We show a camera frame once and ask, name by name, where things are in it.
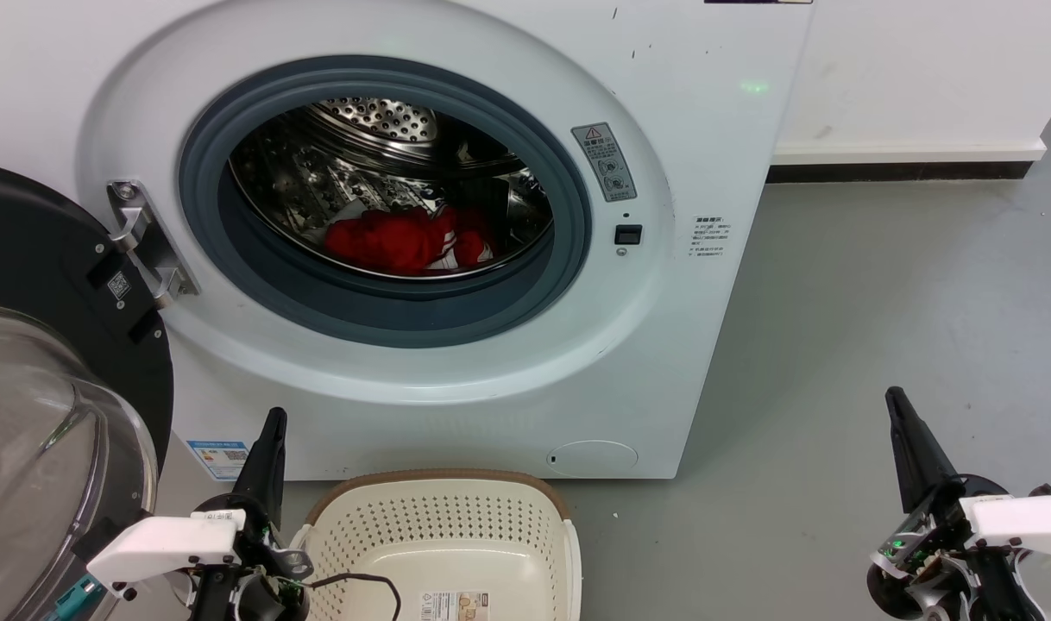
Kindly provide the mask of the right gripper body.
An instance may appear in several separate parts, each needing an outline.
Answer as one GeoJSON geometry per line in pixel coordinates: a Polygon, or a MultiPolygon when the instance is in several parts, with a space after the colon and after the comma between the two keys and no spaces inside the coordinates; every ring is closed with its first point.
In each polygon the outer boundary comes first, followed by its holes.
{"type": "Polygon", "coordinates": [[[867,589],[897,620],[1051,620],[1022,575],[1035,555],[1051,561],[1051,492],[1018,498],[959,474],[909,501],[867,589]]]}

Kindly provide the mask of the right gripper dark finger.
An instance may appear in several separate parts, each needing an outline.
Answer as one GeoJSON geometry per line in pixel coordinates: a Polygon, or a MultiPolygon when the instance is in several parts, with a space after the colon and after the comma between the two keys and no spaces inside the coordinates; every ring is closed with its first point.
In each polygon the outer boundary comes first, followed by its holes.
{"type": "Polygon", "coordinates": [[[897,490],[902,511],[909,514],[937,488],[954,483],[957,472],[901,386],[889,386],[884,400],[890,418],[897,490]]]}

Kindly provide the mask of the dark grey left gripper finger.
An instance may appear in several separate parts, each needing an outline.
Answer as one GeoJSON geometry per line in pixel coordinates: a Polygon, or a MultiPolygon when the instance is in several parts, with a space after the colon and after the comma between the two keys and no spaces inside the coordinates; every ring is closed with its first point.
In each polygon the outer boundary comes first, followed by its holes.
{"type": "Polygon", "coordinates": [[[267,530],[280,527],[287,420],[287,412],[280,406],[269,410],[230,492],[230,508],[245,511],[244,526],[239,533],[242,539],[261,540],[267,530]]]}

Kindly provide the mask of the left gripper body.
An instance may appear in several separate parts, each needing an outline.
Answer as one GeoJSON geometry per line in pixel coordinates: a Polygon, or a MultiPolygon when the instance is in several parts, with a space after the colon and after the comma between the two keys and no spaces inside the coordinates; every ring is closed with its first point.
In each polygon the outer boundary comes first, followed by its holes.
{"type": "Polygon", "coordinates": [[[122,600],[136,583],[182,575],[191,620],[305,620],[302,581],[313,565],[282,545],[273,512],[249,496],[218,496],[187,517],[142,512],[131,525],[104,523],[86,534],[86,570],[122,600]]]}

